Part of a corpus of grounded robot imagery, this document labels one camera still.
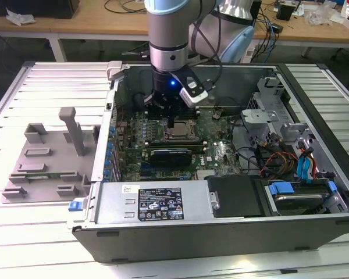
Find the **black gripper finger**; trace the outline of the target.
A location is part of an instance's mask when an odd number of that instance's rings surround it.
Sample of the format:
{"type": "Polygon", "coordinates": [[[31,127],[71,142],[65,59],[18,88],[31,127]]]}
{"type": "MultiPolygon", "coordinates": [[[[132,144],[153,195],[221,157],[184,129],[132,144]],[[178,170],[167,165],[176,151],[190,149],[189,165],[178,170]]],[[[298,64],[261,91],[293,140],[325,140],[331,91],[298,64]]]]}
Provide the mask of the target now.
{"type": "Polygon", "coordinates": [[[166,120],[169,128],[172,127],[171,106],[158,102],[153,95],[145,99],[145,111],[149,120],[166,120]]]}
{"type": "Polygon", "coordinates": [[[172,106],[170,108],[170,127],[173,128],[177,120],[196,119],[196,110],[187,106],[172,106]]]}

